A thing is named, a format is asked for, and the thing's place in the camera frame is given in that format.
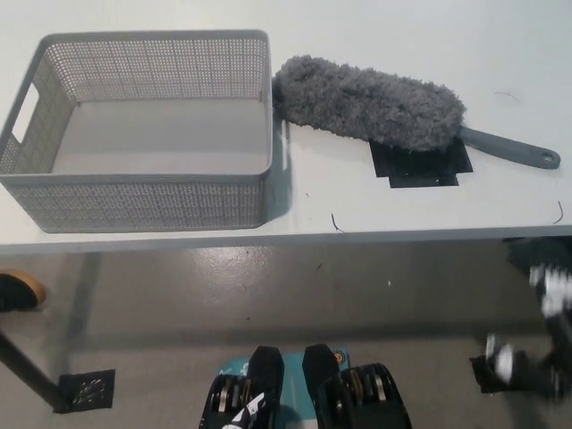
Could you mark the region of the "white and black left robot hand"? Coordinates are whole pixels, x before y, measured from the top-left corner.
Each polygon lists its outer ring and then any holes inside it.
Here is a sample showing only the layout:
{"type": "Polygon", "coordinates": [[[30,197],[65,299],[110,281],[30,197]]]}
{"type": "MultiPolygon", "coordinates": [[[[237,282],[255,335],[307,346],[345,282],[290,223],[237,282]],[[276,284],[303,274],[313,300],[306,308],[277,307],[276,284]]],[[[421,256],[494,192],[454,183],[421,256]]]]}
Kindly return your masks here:
{"type": "Polygon", "coordinates": [[[229,423],[223,425],[223,429],[262,428],[266,424],[268,404],[268,394],[265,392],[258,394],[229,423]]]}

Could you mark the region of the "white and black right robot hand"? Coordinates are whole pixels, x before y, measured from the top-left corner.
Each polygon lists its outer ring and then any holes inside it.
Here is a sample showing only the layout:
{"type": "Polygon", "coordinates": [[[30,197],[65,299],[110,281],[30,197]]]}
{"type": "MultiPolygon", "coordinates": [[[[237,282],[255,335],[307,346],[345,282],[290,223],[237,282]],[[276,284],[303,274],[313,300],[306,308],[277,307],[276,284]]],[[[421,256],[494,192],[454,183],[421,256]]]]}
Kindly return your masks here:
{"type": "Polygon", "coordinates": [[[551,338],[551,352],[536,362],[491,334],[485,367],[507,387],[560,401],[571,395],[571,272],[556,265],[536,265],[530,268],[529,284],[551,338]]]}

